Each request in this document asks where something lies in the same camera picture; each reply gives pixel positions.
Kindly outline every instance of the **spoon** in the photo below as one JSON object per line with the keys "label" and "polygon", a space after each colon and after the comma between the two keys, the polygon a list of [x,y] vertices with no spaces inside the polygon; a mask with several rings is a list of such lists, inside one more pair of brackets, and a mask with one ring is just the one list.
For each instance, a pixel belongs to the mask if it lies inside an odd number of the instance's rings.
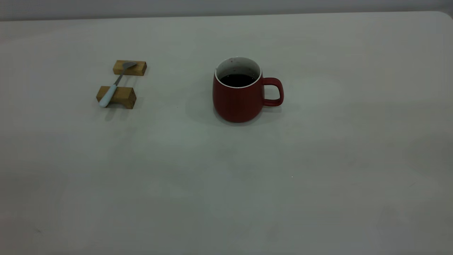
{"label": "spoon", "polygon": [[137,64],[136,62],[126,62],[123,64],[123,72],[120,74],[120,76],[115,81],[115,83],[109,88],[107,93],[99,101],[99,106],[106,107],[110,103],[110,99],[112,99],[112,96],[115,93],[116,87],[120,83],[121,78],[123,78],[124,72],[126,71],[126,69],[128,69],[129,67],[133,67],[136,64]]}

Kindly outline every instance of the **wooden block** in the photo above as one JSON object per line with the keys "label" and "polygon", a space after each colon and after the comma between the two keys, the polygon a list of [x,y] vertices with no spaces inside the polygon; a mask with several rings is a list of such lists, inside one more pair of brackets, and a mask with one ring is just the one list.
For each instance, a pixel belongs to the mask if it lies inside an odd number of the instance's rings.
{"label": "wooden block", "polygon": [[[117,60],[115,66],[113,66],[114,74],[121,74],[123,72],[123,64],[134,60]],[[143,76],[146,71],[146,62],[145,61],[134,61],[137,64],[133,67],[129,67],[124,72],[124,75],[140,75]]]}
{"label": "wooden block", "polygon": [[[96,99],[99,102],[101,98],[107,93],[109,90],[109,86],[102,86],[99,89],[99,92],[96,95]],[[110,100],[110,103],[120,103],[124,105],[127,109],[134,108],[135,101],[137,97],[135,96],[135,92],[133,88],[130,87],[117,87],[115,93]]]}

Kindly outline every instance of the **metal spoon head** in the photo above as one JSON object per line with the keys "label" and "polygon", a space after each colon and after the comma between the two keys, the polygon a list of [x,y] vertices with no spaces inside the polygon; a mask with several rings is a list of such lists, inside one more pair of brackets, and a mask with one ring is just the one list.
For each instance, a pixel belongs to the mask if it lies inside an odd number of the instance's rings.
{"label": "metal spoon head", "polygon": [[126,63],[123,64],[123,70],[126,70],[126,69],[128,69],[129,67],[133,67],[133,66],[135,66],[136,64],[137,64],[136,62],[132,62],[132,61],[131,61],[131,62],[126,62]]}

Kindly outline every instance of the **wall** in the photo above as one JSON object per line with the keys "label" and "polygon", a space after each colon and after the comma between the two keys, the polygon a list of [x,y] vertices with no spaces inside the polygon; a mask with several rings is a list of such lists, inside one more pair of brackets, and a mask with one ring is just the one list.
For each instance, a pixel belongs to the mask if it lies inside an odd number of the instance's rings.
{"label": "wall", "polygon": [[0,20],[451,10],[450,0],[0,0]]}

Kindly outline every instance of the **mug rim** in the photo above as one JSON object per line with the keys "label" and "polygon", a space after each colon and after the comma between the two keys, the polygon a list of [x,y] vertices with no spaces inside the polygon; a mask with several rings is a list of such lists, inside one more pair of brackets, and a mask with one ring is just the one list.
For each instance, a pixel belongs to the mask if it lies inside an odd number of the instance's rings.
{"label": "mug rim", "polygon": [[[252,84],[249,84],[249,85],[247,85],[247,86],[244,86],[244,87],[232,87],[232,86],[228,86],[228,85],[222,83],[222,82],[220,81],[220,79],[217,77],[217,70],[218,70],[219,66],[220,66],[221,64],[223,64],[224,62],[226,62],[226,61],[228,61],[228,60],[230,60],[230,59],[238,59],[238,58],[248,59],[248,60],[252,61],[253,63],[255,63],[255,64],[260,68],[260,75],[258,75],[258,78],[256,78],[256,80],[255,80]],[[220,63],[217,65],[216,71],[214,72],[214,76],[216,77],[216,80],[217,80],[220,84],[222,84],[223,86],[228,87],[228,88],[247,88],[247,87],[250,87],[251,85],[257,83],[257,82],[261,79],[261,76],[262,76],[262,75],[263,75],[263,70],[261,69],[261,66],[260,66],[256,61],[254,61],[253,59],[250,59],[250,58],[239,57],[239,56],[224,59],[222,62],[220,62]]]}

